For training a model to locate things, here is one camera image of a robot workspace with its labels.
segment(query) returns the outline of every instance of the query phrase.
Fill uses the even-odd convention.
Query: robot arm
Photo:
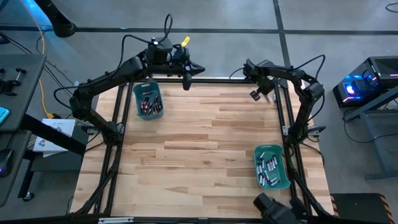
[[[91,108],[91,102],[98,95],[126,82],[135,82],[152,78],[153,73],[182,76],[184,90],[189,90],[192,76],[205,71],[205,68],[193,63],[186,47],[172,45],[168,38],[159,41],[153,38],[148,48],[125,61],[115,71],[94,80],[82,83],[69,99],[75,118],[89,121],[98,128],[105,144],[115,145],[121,141],[121,135],[112,121],[106,121]]]
[[[270,61],[258,66],[249,59],[244,64],[243,74],[259,87],[257,91],[250,94],[254,100],[260,98],[260,93],[268,95],[274,89],[275,78],[283,78],[293,83],[294,91],[299,97],[301,106],[295,123],[289,128],[286,141],[288,146],[296,146],[302,142],[308,134],[308,119],[312,108],[325,92],[318,80],[300,69],[277,66]],[[303,89],[302,80],[308,82],[309,86]]]

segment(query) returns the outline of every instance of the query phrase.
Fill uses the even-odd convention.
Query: white paper
[[[42,122],[49,125],[66,135],[72,136],[73,128],[75,127],[74,119],[43,119]],[[43,157],[51,156],[58,152],[67,151],[66,149],[57,146],[56,144],[45,140],[43,138],[37,137],[35,146],[33,147],[34,152],[43,152]]]

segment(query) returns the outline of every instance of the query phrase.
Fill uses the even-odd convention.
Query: plastic basket
[[[162,96],[160,94],[159,85],[157,84],[157,82],[150,81],[150,82],[138,84],[138,85],[134,86],[132,91],[134,92],[134,94],[136,96],[136,106],[137,106],[138,117],[140,117],[144,120],[152,120],[152,119],[156,119],[156,118],[163,116],[164,105],[163,105],[163,101],[162,101]],[[141,102],[144,100],[145,97],[149,97],[149,102],[153,102],[153,100],[155,99],[156,96],[159,96],[159,101],[162,103],[162,110],[160,112],[158,112],[157,114],[153,114],[153,113],[150,115],[143,114],[141,111]]]
[[[273,178],[277,177],[280,182],[275,184],[274,186],[271,186],[269,184],[265,184],[264,186],[260,184],[260,179],[257,174],[257,164],[260,163],[261,161],[259,159],[260,155],[264,152],[263,159],[264,161],[269,161],[272,159],[272,155],[275,155],[277,165],[276,168],[272,171],[267,170],[267,166],[265,166],[265,170],[267,170],[268,176],[270,180]],[[290,186],[290,181],[286,177],[286,172],[285,172],[285,166],[284,166],[284,160],[282,158],[282,147],[277,144],[271,144],[271,145],[261,145],[257,146],[254,149],[254,171],[257,176],[257,183],[263,188],[267,190],[281,190],[281,189],[286,189]]]

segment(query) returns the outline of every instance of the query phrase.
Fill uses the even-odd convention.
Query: gray floor
[[[48,25],[48,19],[35,7],[33,0],[24,0],[41,25]],[[174,28],[214,29],[277,29],[272,0],[148,0],[117,3],[107,0],[54,0],[67,17],[79,27],[132,27],[161,28],[164,17],[172,13]],[[384,6],[391,1],[379,0],[280,0],[284,28],[289,30],[398,30],[398,14],[388,12]],[[28,14],[19,1],[10,1],[0,12],[1,25],[33,26]],[[4,31],[32,51],[38,32]],[[72,37],[59,39],[53,33],[46,33],[48,60],[56,64],[68,77],[83,82],[97,77],[106,70],[112,70],[118,63],[120,41],[123,33],[79,32]],[[143,38],[162,34],[135,33]],[[249,57],[254,61],[265,58],[283,65],[284,60],[278,34],[188,34],[188,45],[192,60],[206,67],[203,75],[227,77],[239,68]],[[185,34],[171,34],[170,39],[181,42]],[[319,80],[326,90],[326,101],[322,112],[315,118],[316,124],[325,125],[320,138],[321,152],[325,155],[325,170],[330,192],[384,194],[398,221],[398,179],[367,183],[365,174],[377,172],[377,164],[369,144],[350,141],[344,131],[342,112],[337,107],[331,89],[368,56],[398,55],[398,35],[287,35],[287,46],[292,65],[300,65],[319,55],[326,55],[326,62]],[[126,42],[125,58],[144,49],[136,40]],[[12,45],[0,46],[1,54],[21,51]],[[314,62],[305,67],[314,74],[318,67]],[[66,79],[57,74],[64,85]],[[69,111],[55,102],[52,92],[57,88],[54,81],[43,73],[45,102],[52,113],[69,114]],[[36,89],[28,113],[43,118],[40,105],[40,91]],[[348,131],[359,130],[353,123]],[[354,135],[364,139],[360,132]],[[25,171],[24,163],[20,172]],[[16,199],[22,176],[19,174],[7,205],[0,208],[0,220],[28,217],[63,215],[67,201],[73,195],[77,174],[37,174],[31,191],[36,198],[23,203]]]

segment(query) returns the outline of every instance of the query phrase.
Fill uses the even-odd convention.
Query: wooden table
[[[131,99],[112,216],[259,218],[252,202],[262,192],[289,204],[289,189],[264,191],[256,182],[254,148],[282,145],[276,104],[264,98],[255,102],[249,93],[256,86],[192,84],[184,91],[180,83],[161,83],[160,89],[162,118],[138,118]],[[299,99],[292,86],[289,91],[297,114]],[[107,120],[116,93],[114,88],[99,96],[96,110]],[[101,141],[95,139],[88,147]],[[97,187],[104,149],[102,145],[86,153],[71,212]],[[301,152],[308,188],[333,213],[320,155],[305,146]]]

